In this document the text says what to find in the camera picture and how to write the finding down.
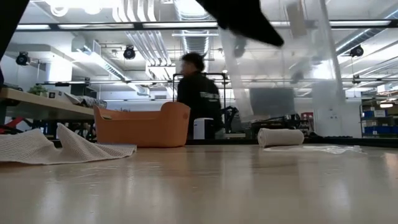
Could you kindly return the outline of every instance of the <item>white roll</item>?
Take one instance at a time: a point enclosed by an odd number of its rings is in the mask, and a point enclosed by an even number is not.
[[[304,142],[304,134],[300,130],[261,128],[257,140],[262,147],[294,146]]]

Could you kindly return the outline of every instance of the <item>table surface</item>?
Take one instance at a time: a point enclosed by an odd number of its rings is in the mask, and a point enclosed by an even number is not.
[[[138,149],[113,161],[0,165],[2,223],[394,223],[398,155]]]
[[[7,107],[7,116],[10,117],[21,116],[32,119],[94,119],[93,109],[10,88],[3,88],[1,90],[0,99],[20,101],[17,106]]]

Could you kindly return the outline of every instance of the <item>white cloth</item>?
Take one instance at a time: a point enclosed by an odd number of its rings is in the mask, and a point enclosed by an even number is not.
[[[304,134],[300,130],[261,128],[257,140],[262,147],[293,146],[303,144]]]
[[[72,164],[131,156],[134,145],[102,145],[87,141],[60,124],[57,129],[62,149],[55,148],[39,129],[1,136],[0,162],[25,164]]]

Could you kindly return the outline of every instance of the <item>black spotlight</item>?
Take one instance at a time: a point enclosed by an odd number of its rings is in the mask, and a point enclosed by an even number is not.
[[[27,52],[19,52],[19,55],[16,60],[18,65],[27,66],[30,65],[30,57]]]
[[[351,56],[351,57],[355,57],[355,56],[360,57],[362,55],[363,55],[363,48],[360,45],[354,47],[349,52],[349,56]]]
[[[136,52],[134,51],[134,46],[127,46],[123,53],[123,56],[127,60],[134,59],[136,57]]]

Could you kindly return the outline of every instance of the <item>man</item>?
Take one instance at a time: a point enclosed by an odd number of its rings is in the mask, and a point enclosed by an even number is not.
[[[193,122],[197,118],[213,118],[215,138],[223,138],[220,93],[214,82],[202,74],[205,69],[203,57],[188,53],[182,57],[182,62],[183,78],[178,84],[177,101],[191,108],[188,138],[193,136]]]

